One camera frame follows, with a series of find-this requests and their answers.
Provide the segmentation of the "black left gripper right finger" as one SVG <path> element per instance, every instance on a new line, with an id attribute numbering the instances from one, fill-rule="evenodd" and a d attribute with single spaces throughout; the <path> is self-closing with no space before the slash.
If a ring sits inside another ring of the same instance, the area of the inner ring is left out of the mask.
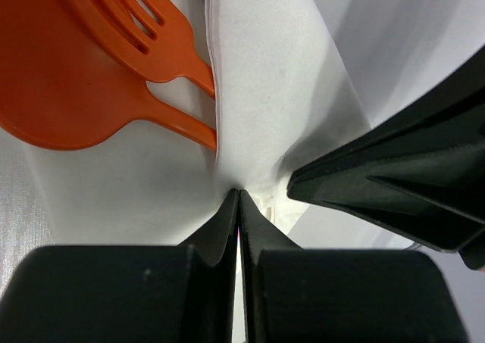
<path id="1" fill-rule="evenodd" d="M 400 250 L 304 249 L 239 194 L 250 342 L 466 342 L 443 274 Z"/>

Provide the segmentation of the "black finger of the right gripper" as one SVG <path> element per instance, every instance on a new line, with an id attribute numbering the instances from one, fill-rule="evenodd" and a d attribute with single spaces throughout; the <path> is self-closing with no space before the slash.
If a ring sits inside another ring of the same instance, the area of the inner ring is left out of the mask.
<path id="1" fill-rule="evenodd" d="M 296 170 L 287 194 L 483 269 L 483 50 L 375 129 Z"/>

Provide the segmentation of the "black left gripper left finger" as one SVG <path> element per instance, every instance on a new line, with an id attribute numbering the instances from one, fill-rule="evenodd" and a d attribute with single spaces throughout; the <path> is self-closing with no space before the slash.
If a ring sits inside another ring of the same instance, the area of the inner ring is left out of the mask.
<path id="1" fill-rule="evenodd" d="M 239 193 L 178 245 L 50 245 L 1 299 L 3 342 L 229 342 Z"/>

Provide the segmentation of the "white paper napkin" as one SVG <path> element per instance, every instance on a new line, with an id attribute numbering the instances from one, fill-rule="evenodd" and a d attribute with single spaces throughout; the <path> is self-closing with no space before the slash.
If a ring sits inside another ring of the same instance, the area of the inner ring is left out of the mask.
<path id="1" fill-rule="evenodd" d="M 357 217 L 291 201 L 290 174 L 384 122 L 484 44 L 484 0 L 172 0 L 212 62 L 216 99 L 188 80 L 158 101 L 217 130 L 211 152 L 144 120 L 81 151 L 1 134 L 1 249 L 175 245 L 233 187 L 311 248 L 406 248 Z"/>

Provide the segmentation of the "orange plastic spoon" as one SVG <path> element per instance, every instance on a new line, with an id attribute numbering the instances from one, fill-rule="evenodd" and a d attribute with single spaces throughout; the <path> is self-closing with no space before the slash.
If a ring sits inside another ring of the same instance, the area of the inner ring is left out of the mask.
<path id="1" fill-rule="evenodd" d="M 150 81 L 92 33 L 107 23 L 92 0 L 1 0 L 1 126 L 52 150 L 97 145 L 147 120 L 210 150 L 216 132 L 156 98 Z"/>

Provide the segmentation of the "orange plastic fork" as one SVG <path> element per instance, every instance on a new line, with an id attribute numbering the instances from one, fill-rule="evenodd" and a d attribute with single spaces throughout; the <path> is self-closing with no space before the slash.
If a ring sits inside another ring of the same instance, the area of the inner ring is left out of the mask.
<path id="1" fill-rule="evenodd" d="M 92 33 L 100 45 L 146 80 L 185 77 L 215 97 L 211 66 L 195 48 L 192 27 L 171 0 L 92 0 L 107 21 Z"/>

